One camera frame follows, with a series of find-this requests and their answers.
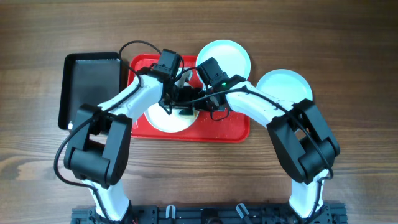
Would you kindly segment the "white plate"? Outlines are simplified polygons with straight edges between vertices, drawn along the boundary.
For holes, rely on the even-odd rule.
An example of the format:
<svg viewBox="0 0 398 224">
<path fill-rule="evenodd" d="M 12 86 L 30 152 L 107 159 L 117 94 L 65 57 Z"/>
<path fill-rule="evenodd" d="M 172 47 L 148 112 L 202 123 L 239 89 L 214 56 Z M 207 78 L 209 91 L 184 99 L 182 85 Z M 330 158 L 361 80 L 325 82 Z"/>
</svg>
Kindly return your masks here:
<svg viewBox="0 0 398 224">
<path fill-rule="evenodd" d="M 199 115 L 199 111 L 195 109 L 193 109 L 194 116 L 180 116 L 179 111 L 173 108 L 172 114 L 168 115 L 158 104 L 154 104 L 144 112 L 144 115 L 155 129 L 165 133 L 177 133 L 189 128 Z"/>
</svg>

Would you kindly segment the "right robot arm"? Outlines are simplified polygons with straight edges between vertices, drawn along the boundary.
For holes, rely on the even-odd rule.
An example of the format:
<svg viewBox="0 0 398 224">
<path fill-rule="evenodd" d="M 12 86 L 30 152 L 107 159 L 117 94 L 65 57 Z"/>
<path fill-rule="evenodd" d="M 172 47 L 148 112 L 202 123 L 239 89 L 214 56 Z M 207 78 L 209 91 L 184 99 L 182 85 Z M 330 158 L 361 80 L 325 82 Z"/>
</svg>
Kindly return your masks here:
<svg viewBox="0 0 398 224">
<path fill-rule="evenodd" d="M 198 76 L 207 93 L 202 100 L 215 97 L 267 129 L 279 163 L 292 179 L 291 211 L 301 222 L 314 221 L 323 207 L 323 184 L 334 176 L 340 147 L 313 102 L 306 79 L 286 69 L 268 72 L 256 86 L 239 75 Z"/>
</svg>

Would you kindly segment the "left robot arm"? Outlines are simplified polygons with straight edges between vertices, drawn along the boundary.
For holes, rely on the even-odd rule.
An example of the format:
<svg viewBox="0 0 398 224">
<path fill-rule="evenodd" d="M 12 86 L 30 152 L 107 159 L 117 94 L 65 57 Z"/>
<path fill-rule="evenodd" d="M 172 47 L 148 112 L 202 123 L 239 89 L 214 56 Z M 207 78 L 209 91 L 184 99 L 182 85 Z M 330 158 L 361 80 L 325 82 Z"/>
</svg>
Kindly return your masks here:
<svg viewBox="0 0 398 224">
<path fill-rule="evenodd" d="M 89 189 L 96 204 L 95 213 L 88 217 L 92 222 L 134 222 L 121 180 L 129 157 L 132 124 L 172 90 L 181 62 L 178 53 L 164 49 L 157 63 L 136 71 L 133 82 L 112 99 L 78 109 L 53 168 L 62 182 Z"/>
</svg>

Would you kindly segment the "green yellow sponge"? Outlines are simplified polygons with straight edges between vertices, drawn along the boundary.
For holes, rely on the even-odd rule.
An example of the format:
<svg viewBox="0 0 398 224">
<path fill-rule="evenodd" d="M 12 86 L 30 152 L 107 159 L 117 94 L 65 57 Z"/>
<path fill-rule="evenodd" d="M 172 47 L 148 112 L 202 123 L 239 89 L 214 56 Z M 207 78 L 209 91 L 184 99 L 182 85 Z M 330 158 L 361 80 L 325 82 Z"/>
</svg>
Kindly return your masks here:
<svg viewBox="0 0 398 224">
<path fill-rule="evenodd" d="M 195 113 L 192 108 L 184 108 L 181 109 L 180 112 L 178 113 L 180 116 L 194 116 Z"/>
</svg>

